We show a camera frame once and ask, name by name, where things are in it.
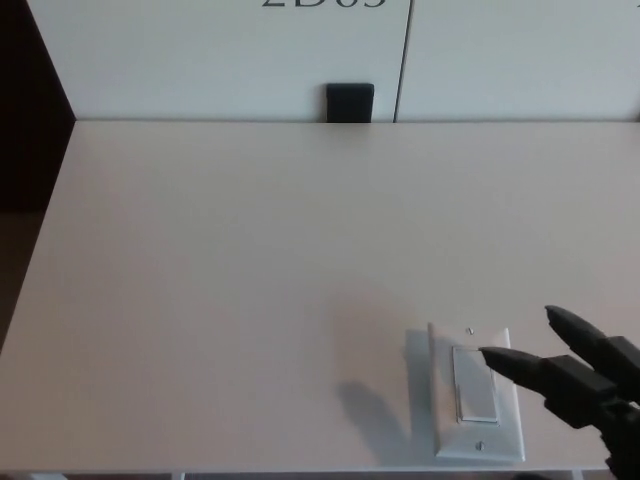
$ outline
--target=black robotic claw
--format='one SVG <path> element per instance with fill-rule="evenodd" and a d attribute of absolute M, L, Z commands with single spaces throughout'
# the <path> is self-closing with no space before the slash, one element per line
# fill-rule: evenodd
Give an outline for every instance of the black robotic claw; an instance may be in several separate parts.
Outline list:
<path fill-rule="evenodd" d="M 481 348 L 492 370 L 541 394 L 545 407 L 573 428 L 593 425 L 621 480 L 640 478 L 640 350 L 624 337 L 607 337 L 560 307 L 546 307 L 551 328 L 583 360 L 541 358 L 507 348 Z"/>

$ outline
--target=white cabinet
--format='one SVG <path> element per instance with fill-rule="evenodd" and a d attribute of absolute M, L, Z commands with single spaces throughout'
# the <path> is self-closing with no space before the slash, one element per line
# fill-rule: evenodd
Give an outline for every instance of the white cabinet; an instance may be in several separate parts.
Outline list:
<path fill-rule="evenodd" d="M 393 119 L 409 0 L 29 4 L 79 118 L 313 121 L 324 84 L 370 82 Z"/>
<path fill-rule="evenodd" d="M 632 0 L 416 0 L 400 121 L 640 113 Z"/>

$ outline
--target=white wall panel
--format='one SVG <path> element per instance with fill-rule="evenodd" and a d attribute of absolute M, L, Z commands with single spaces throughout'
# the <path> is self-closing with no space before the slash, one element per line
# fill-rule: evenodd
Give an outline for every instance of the white wall panel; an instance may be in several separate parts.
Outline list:
<path fill-rule="evenodd" d="M 409 0 L 365 2 L 29 0 L 79 118 L 310 121 L 323 84 L 366 81 L 390 121 Z"/>
<path fill-rule="evenodd" d="M 634 119 L 637 6 L 415 0 L 399 119 Z"/>

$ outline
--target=table top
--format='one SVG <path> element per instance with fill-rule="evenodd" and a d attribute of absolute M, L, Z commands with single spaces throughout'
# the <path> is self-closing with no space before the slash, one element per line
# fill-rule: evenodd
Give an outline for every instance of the table top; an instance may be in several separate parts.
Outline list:
<path fill-rule="evenodd" d="M 429 322 L 640 342 L 640 125 L 79 122 L 0 356 L 0 470 L 602 468 L 520 391 L 527 460 L 436 461 Z"/>

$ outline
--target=switch plate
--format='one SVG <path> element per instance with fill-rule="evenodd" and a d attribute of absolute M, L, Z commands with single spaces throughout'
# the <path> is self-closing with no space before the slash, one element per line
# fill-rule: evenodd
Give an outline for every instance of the switch plate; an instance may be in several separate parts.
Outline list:
<path fill-rule="evenodd" d="M 509 347 L 507 329 L 429 325 L 436 457 L 523 462 L 516 387 L 479 347 Z"/>

